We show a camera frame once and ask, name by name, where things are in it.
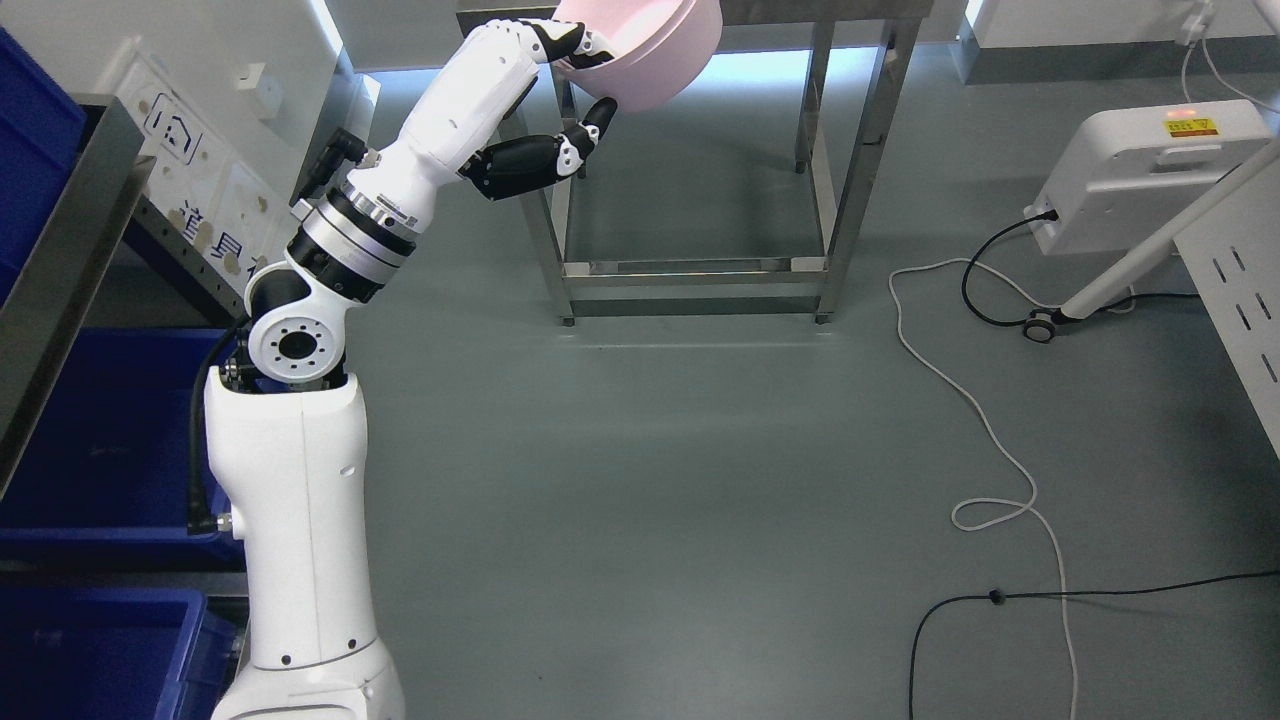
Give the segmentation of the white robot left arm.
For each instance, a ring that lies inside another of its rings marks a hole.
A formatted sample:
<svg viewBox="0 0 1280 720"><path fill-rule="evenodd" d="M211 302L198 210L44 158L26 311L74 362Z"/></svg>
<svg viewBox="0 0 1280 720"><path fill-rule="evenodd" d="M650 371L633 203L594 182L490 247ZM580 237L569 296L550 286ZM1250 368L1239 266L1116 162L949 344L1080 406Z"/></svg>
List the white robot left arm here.
<svg viewBox="0 0 1280 720"><path fill-rule="evenodd" d="M369 430L344 369L346 315L384 288L433 219L440 187L489 199L573 176L617 104L558 135L490 143L541 64L613 60L581 22L492 20L472 29L394 143L337 132L307 178L285 258L248 287L237 352L204 373L209 462L244 544L248 662L216 719L402 719L404 694L372 609L365 530Z"/></svg>

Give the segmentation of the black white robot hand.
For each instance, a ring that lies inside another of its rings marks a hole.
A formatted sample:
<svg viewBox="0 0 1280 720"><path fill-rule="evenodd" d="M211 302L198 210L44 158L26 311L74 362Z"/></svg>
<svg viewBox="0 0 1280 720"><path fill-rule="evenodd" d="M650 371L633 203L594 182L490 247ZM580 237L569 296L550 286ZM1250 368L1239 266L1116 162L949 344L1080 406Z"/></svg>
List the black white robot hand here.
<svg viewBox="0 0 1280 720"><path fill-rule="evenodd" d="M518 18L489 20L471 37L498 38L503 64L517 70L516 91L503 91L495 101L503 119L515 114L536 83L539 65L566 61L573 69L593 69L614 60L605 36L582 22ZM558 135L526 135L489 145L474 152L461 165L460 176L468 179L486 199L502 200L543 190L579 173L600 143L620 110L613 97L598 100L586 115Z"/></svg>

